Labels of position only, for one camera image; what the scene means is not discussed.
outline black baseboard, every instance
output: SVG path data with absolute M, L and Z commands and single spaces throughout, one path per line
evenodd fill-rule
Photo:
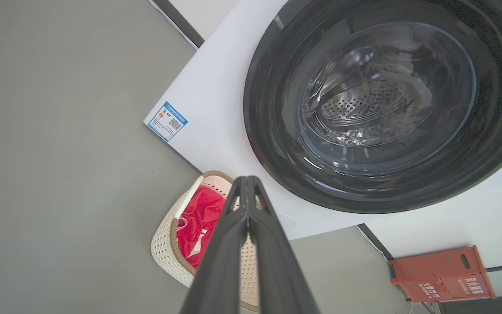
M 178 28 L 181 30 L 189 40 L 197 46 L 197 48 L 200 48 L 203 42 L 205 40 L 203 37 L 189 24 L 187 20 L 183 17 L 183 15 L 180 14 L 180 12 L 173 6 L 169 0 L 151 0 L 153 1 L 161 10 L 163 10 L 164 14 L 167 15 L 172 22 L 178 26 Z
M 377 248 L 377 249 L 379 249 L 379 251 L 383 252 L 383 255 L 385 256 L 385 258 L 387 260 L 394 260 L 394 258 L 390 254 L 390 252 L 388 252 L 388 250 L 381 243 L 381 241 L 379 241 L 379 239 L 377 239 L 377 237 L 373 234 L 373 232 L 371 232 L 371 230 L 369 230 L 369 228 L 367 227 L 367 225 L 365 225 L 365 223 L 361 223 L 360 225 L 357 225 L 357 227 L 359 228 L 359 230 L 361 230 L 361 232 L 363 232 L 365 234 L 365 236 L 368 237 L 369 240 L 371 240 L 371 242 L 373 242 L 373 244 L 375 245 L 375 248 Z

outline blue sticker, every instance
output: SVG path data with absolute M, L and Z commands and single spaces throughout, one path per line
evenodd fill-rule
M 148 126 L 162 139 L 169 142 L 186 124 L 187 120 L 183 118 L 181 113 L 178 113 L 172 105 L 166 102 L 154 115 Z

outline black door rim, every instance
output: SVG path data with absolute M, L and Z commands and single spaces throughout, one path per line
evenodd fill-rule
M 477 74 L 468 120 L 447 147 L 406 170 L 373 175 L 319 167 L 283 116 L 295 106 L 296 69 L 335 26 L 346 24 L 354 34 L 397 20 L 432 24 L 464 45 Z M 253 56 L 243 110 L 251 147 L 263 167 L 287 190 L 317 205 L 390 213 L 458 195 L 502 167 L 502 0 L 290 0 Z

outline door glass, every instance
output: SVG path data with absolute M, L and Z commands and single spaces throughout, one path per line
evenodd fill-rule
M 379 24 L 343 39 L 315 64 L 296 111 L 300 141 L 339 171 L 400 171 L 450 142 L 475 86 L 470 56 L 443 30 Z

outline washing machine door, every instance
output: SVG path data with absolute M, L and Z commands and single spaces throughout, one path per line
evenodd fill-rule
M 502 166 L 502 0 L 290 0 L 249 67 L 245 126 L 312 203 L 424 207 Z

